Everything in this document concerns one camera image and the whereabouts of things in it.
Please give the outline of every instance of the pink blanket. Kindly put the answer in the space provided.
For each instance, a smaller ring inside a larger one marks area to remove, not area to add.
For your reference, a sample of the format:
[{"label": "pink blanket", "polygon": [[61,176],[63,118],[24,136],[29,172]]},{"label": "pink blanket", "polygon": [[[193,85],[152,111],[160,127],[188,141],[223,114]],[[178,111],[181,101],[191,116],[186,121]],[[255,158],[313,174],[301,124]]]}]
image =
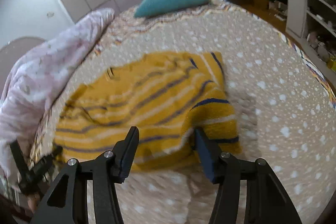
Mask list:
[{"label": "pink blanket", "polygon": [[18,170],[9,144],[17,139],[28,155],[43,113],[113,18],[112,9],[91,12],[58,37],[31,49],[13,66],[0,100],[0,167],[10,184],[17,182]]}]

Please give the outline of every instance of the white wall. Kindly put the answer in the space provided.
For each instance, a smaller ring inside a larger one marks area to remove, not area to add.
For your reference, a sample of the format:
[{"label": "white wall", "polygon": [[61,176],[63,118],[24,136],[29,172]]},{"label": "white wall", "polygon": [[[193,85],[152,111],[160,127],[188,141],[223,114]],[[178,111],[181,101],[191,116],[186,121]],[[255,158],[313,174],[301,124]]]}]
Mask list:
[{"label": "white wall", "polygon": [[0,0],[0,48],[25,36],[49,40],[73,24],[60,0]]}]

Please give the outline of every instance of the metal screw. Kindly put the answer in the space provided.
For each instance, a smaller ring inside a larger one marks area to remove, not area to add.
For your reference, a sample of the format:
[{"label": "metal screw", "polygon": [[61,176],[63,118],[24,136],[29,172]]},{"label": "metal screw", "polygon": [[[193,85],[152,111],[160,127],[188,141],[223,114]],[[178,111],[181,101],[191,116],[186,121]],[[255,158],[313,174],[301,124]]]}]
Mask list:
[{"label": "metal screw", "polygon": [[264,160],[264,159],[257,159],[257,163],[259,165],[266,165],[266,160]]},{"label": "metal screw", "polygon": [[105,153],[104,153],[104,157],[105,158],[111,158],[113,156],[113,152],[112,151],[106,151]]},{"label": "metal screw", "polygon": [[68,160],[68,165],[75,165],[77,163],[77,160],[76,159],[70,159]]},{"label": "metal screw", "polygon": [[231,154],[229,152],[221,152],[220,156],[224,159],[230,158]]}]

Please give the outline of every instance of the polka dot bedsheet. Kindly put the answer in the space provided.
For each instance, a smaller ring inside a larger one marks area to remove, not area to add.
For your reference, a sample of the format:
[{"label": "polka dot bedsheet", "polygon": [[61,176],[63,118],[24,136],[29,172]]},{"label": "polka dot bedsheet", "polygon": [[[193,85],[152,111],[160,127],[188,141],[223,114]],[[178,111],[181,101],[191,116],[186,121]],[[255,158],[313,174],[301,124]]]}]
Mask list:
[{"label": "polka dot bedsheet", "polygon": [[[75,71],[40,125],[31,159],[49,152],[65,101],[80,83],[108,66],[155,51],[220,51],[228,98],[236,111],[245,160],[265,158],[292,199],[303,224],[317,220],[336,188],[336,99],[306,55],[267,22],[219,0],[154,19],[120,14]],[[217,186],[200,166],[131,173],[117,185],[125,223],[208,223]],[[94,223],[92,184],[89,220]],[[237,223],[243,223],[246,183],[241,182]]]}]

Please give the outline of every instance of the yellow object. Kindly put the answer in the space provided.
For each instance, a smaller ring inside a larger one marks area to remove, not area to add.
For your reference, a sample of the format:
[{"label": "yellow object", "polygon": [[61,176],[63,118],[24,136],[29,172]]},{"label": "yellow object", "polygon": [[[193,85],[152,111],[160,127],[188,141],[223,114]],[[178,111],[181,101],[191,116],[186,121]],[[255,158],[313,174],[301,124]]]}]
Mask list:
[{"label": "yellow object", "polygon": [[336,71],[336,57],[331,57],[327,63],[327,67]]},{"label": "yellow object", "polygon": [[56,128],[54,142],[63,146],[63,160],[94,159],[124,139],[131,126],[140,133],[132,166],[137,171],[196,162],[190,147],[196,126],[222,150],[241,152],[221,64],[218,52],[160,52],[81,84]]}]

